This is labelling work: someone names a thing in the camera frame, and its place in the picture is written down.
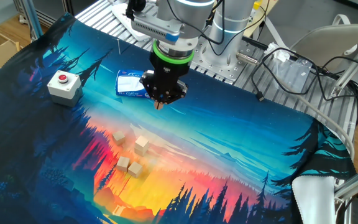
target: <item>sunset graphic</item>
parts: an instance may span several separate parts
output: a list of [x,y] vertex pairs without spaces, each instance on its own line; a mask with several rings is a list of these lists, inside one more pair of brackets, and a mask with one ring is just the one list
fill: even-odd
[[[0,223],[298,223],[294,178],[352,175],[314,118],[194,70],[181,78],[186,97],[162,110],[117,96],[119,70],[152,69],[148,52],[120,48],[65,15],[0,69]],[[58,70],[81,79],[73,108],[50,98]],[[138,178],[116,169],[121,156],[143,166]]]

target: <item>emergency stop button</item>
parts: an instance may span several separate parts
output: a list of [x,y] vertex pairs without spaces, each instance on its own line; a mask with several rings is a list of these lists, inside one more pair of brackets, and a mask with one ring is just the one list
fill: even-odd
[[66,75],[59,75],[58,80],[60,83],[66,83],[66,82],[68,82],[68,77]]

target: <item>tissue pack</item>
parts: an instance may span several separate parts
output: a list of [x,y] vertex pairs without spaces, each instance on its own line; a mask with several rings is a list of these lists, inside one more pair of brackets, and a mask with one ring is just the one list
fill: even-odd
[[136,96],[150,98],[144,89],[143,84],[139,82],[143,71],[120,70],[116,80],[116,94],[119,96]]

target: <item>small wooden block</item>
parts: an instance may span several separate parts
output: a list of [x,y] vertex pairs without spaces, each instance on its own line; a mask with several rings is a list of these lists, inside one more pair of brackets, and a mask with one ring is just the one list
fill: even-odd
[[116,166],[117,170],[128,172],[128,166],[129,166],[129,158],[121,156],[117,162],[117,166]]
[[135,153],[144,156],[149,149],[149,140],[143,136],[136,139],[135,142]]
[[137,162],[133,162],[131,166],[128,168],[128,174],[131,176],[138,178],[143,171],[142,165],[138,164]]
[[125,135],[124,133],[122,133],[122,131],[118,131],[112,134],[112,138],[114,139],[114,142],[116,143],[117,146],[120,146],[125,142]]

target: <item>pine tree silhouette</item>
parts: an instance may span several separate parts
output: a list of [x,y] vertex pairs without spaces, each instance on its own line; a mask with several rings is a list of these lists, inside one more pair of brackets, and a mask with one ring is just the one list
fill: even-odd
[[245,223],[247,221],[248,218],[248,201],[249,201],[249,197],[247,197],[247,199],[244,201],[244,203],[241,206],[240,209],[240,218],[239,220],[241,221],[241,223]]
[[281,198],[290,201],[292,198],[292,189],[283,189],[275,193],[274,195],[279,195]]
[[183,186],[180,188],[179,194],[171,200],[167,206],[167,209],[165,209],[165,212],[161,218],[162,223],[173,223],[172,221],[177,218],[176,210],[178,208],[178,204],[180,203],[181,193],[185,189],[185,184],[186,183],[183,184]]
[[[301,141],[301,140],[304,141],[300,145],[290,147],[292,151],[283,153],[283,155],[285,156],[292,156],[292,155],[297,155],[299,153],[303,153],[301,159],[290,166],[291,169],[298,170],[308,160],[310,155],[315,153],[315,151],[318,148],[319,135],[326,136],[325,129],[323,124],[321,124],[319,121],[314,119],[309,129],[306,131],[306,133],[304,133],[304,135],[296,139],[296,141]],[[290,186],[293,179],[297,175],[298,172],[295,171],[292,175],[289,175],[284,179],[272,180],[272,183],[277,187],[287,187]]]
[[221,213],[222,205],[224,196],[226,195],[227,191],[227,182],[224,184],[221,193],[216,198],[216,203],[212,207],[211,212],[209,213],[209,220],[208,224],[215,224],[215,223],[221,223],[223,220],[219,221],[218,216]]
[[188,223],[189,219],[190,219],[190,214],[191,214],[191,211],[193,210],[193,205],[194,205],[194,201],[196,200],[196,196],[197,195],[194,195],[193,196],[193,199],[191,199],[191,202],[186,210],[186,214],[185,214],[185,218],[183,219],[183,222],[182,223]]
[[318,150],[313,159],[299,170],[300,174],[311,170],[317,174],[332,174],[340,179],[348,179],[356,174],[355,169],[349,169],[354,168],[352,160],[345,145],[335,134],[330,133]]
[[263,224],[275,223],[276,222],[275,216],[276,216],[276,211],[272,210],[272,201],[270,200],[268,202],[267,208],[264,209],[264,216],[263,216],[262,223]]
[[266,177],[262,180],[264,186],[262,187],[262,191],[257,196],[257,203],[253,206],[253,213],[252,219],[248,222],[252,224],[259,224],[262,223],[263,215],[264,215],[264,207],[265,207],[265,187],[269,182],[269,172],[267,172]]
[[158,210],[157,214],[155,214],[153,221],[151,224],[157,224],[158,216],[160,215],[161,208]]
[[[75,128],[75,131],[70,134],[74,137],[77,134],[76,130],[83,128],[86,129],[87,117],[85,114],[77,114],[81,109],[81,104],[76,105],[72,110],[67,110],[62,107],[56,107],[50,101],[47,82],[48,77],[51,77],[59,68],[62,63],[62,53],[65,48],[58,49],[54,53],[44,58],[44,53],[50,50],[49,46],[39,47],[34,53],[32,50],[35,45],[26,47],[22,52],[21,57],[17,60],[10,60],[2,69],[0,69],[0,76],[3,77],[7,73],[12,83],[9,88],[5,88],[0,92],[0,104],[4,104],[6,111],[20,111],[26,105],[31,105],[33,110],[28,113],[13,113],[9,117],[3,111],[0,112],[0,120],[4,124],[0,127],[4,133],[0,133],[0,137],[8,139],[0,144],[0,152],[7,155],[6,157],[0,156],[0,172],[1,169],[8,166],[12,158],[20,156],[20,161],[25,161],[24,166],[15,166],[15,172],[21,174],[21,181],[28,187],[33,189],[35,187],[35,180],[38,176],[41,167],[47,158],[51,158],[54,152],[59,152],[63,148],[62,145],[70,142],[72,138],[60,138],[59,135],[66,131],[66,128]],[[52,65],[52,62],[59,61],[57,64]],[[18,66],[10,66],[10,63],[23,63],[29,64],[34,62],[26,69]],[[24,95],[31,96],[26,100],[17,101],[16,98],[22,98]],[[26,120],[29,124],[34,124],[29,128],[29,125],[20,125],[17,121]],[[58,131],[50,132],[51,128],[59,127]],[[90,136],[84,136],[80,141],[86,144],[90,140]],[[34,141],[37,141],[37,151],[34,147]],[[9,151],[8,147],[20,148],[20,150]],[[39,150],[41,146],[45,146],[44,150]]]
[[240,213],[241,201],[242,201],[242,194],[240,194],[239,198],[237,199],[236,205],[234,206],[234,210],[233,213],[231,214],[228,224],[239,223],[239,221],[241,220],[242,218]]
[[106,184],[108,184],[108,182],[110,181],[111,174],[112,174],[112,172],[114,171],[114,168],[116,168],[116,165],[114,165],[114,166],[111,168],[111,170],[106,174],[106,176],[100,181],[99,187],[98,187],[98,189],[96,189],[95,195],[96,195],[100,190],[102,190],[102,189],[106,186]]
[[96,165],[96,167],[93,170],[99,170],[106,158],[107,158],[107,156],[103,156],[103,158],[98,162],[98,164]]
[[60,67],[60,70],[63,70],[63,71],[70,71],[71,69],[75,68],[77,65],[78,65],[78,61],[80,60],[80,58],[87,52],[89,51],[89,49],[86,49],[84,52],[82,52],[80,54],[80,56],[78,57],[75,57],[69,61],[64,61],[62,64],[61,64],[61,67]]
[[204,204],[204,206],[201,208],[201,214],[198,217],[197,224],[205,224],[208,221],[209,213],[211,212],[211,201],[214,198],[214,195],[212,194]]
[[181,199],[179,200],[176,209],[172,211],[172,216],[176,221],[180,221],[186,212],[186,206],[187,206],[186,198],[187,198],[187,190],[185,190],[185,193],[182,195]]
[[224,214],[226,213],[226,207],[227,207],[227,200],[224,202],[224,205],[222,207],[222,210],[221,210],[221,213],[218,215],[218,218],[217,218],[217,222],[218,224],[221,224],[221,223],[227,223],[225,220],[224,220]]
[[58,19],[51,27],[49,27],[49,32],[53,34],[53,36],[43,35],[40,37],[40,41],[37,42],[37,44],[32,44],[23,49],[23,54],[20,54],[20,61],[16,61],[16,63],[23,63],[28,64],[28,62],[33,61],[34,63],[31,63],[29,66],[25,68],[26,73],[31,73],[31,68],[36,67],[36,62],[38,62],[38,66],[41,68],[44,68],[43,63],[43,57],[45,53],[47,53],[49,50],[52,53],[55,53],[58,50],[58,45],[60,42],[60,39],[65,35],[65,33],[71,29],[76,19],[74,17],[66,17],[65,19],[60,18]]
[[186,215],[186,207],[189,204],[189,200],[190,200],[192,191],[193,191],[193,188],[191,188],[188,193],[186,190],[186,192],[183,194],[182,198],[180,199],[178,208],[176,210],[178,223],[186,223],[188,221],[189,215]]
[[205,195],[203,195],[203,197],[201,198],[201,200],[200,200],[200,199],[197,200],[197,203],[196,203],[196,205],[194,206],[193,212],[191,213],[190,218],[189,218],[187,224],[193,224],[193,223],[195,222],[195,220],[198,218],[198,216],[200,215],[200,213],[201,213],[201,206],[202,206],[202,205],[200,205],[200,204],[203,203],[203,201],[204,201],[204,196],[205,196]]
[[104,54],[101,58],[97,59],[89,68],[83,70],[78,75],[81,79],[81,85],[85,86],[86,81],[93,76],[94,80],[96,80],[96,73],[99,70],[99,66],[102,64],[103,59],[108,57],[108,55],[112,52],[113,49],[110,49]]

